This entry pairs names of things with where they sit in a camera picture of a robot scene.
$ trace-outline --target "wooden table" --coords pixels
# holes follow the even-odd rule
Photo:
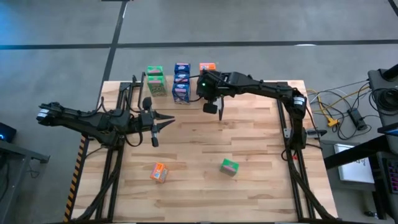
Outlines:
[[[171,93],[172,80],[167,78]],[[302,80],[288,83],[306,94]],[[104,82],[101,94],[108,110],[116,106],[119,84]],[[133,95],[136,108],[138,89]],[[150,96],[146,84],[143,96]],[[151,146],[150,133],[144,134],[139,147],[125,145],[114,222],[297,221],[287,163],[280,157],[284,143],[276,100],[250,94],[224,100],[223,120],[218,121],[217,114],[202,112],[204,101],[187,106],[176,105],[171,94],[152,98],[154,109],[174,115],[176,121],[159,134],[159,147]],[[308,115],[304,125],[312,128]],[[138,135],[128,138],[137,142]],[[99,144],[90,141],[88,152],[97,148]],[[307,147],[303,156],[311,190],[337,217],[321,151]],[[72,195],[76,198],[72,218],[81,215],[98,193],[105,158],[102,149],[86,159],[77,194]],[[219,171],[224,158],[239,163],[234,177]],[[164,184],[149,178],[155,162],[170,170]],[[304,199],[302,205],[308,217]]]

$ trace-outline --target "stacked blue boxes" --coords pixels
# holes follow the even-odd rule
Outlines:
[[[176,63],[174,66],[173,98],[178,104],[188,105],[191,95],[189,63]]]

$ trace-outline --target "gray floor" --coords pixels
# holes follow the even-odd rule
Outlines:
[[[0,45],[110,43],[120,5],[97,0],[1,0]],[[386,0],[137,0],[127,5],[119,43],[368,39],[398,39],[398,17]],[[0,51],[1,122],[17,128],[16,144],[51,155],[45,166],[32,163],[41,173],[37,179],[26,178],[15,210],[16,223],[62,220],[80,135],[39,126],[37,106],[59,101],[71,108],[93,109],[108,52]],[[322,90],[365,80],[368,70],[389,68],[397,58],[398,45],[118,49],[110,80],[130,80],[147,65],[163,65],[166,73],[172,73],[175,62],[190,62],[193,71],[199,62],[216,62],[222,71],[265,80],[303,79],[307,88]],[[359,87],[341,90],[351,93]],[[326,95],[323,99],[336,100]],[[346,109],[343,103],[337,107]],[[367,98],[361,100],[359,110],[363,115],[376,114]],[[326,129],[324,117],[316,115],[315,121]],[[373,130],[352,142],[367,141],[376,134],[380,121],[368,118],[366,122]],[[347,122],[344,132],[352,131]],[[338,138],[328,133],[323,139]],[[362,215],[365,208],[374,206],[369,193],[333,189],[333,195],[340,218],[377,222]]]

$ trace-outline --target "green block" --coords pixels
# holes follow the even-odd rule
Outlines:
[[[238,169],[239,169],[239,164],[229,159],[224,159],[220,167],[221,172],[228,174],[230,176],[234,176],[238,172]]]
[[[166,77],[162,66],[147,67],[147,82],[152,96],[167,96]]]

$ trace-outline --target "orange block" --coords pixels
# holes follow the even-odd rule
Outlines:
[[[164,164],[157,162],[155,163],[154,169],[150,174],[150,178],[160,183],[163,183],[166,180],[168,171],[169,170],[166,168]]]
[[[209,71],[215,71],[216,70],[216,63],[199,63],[199,71],[201,75],[202,70],[209,70]]]

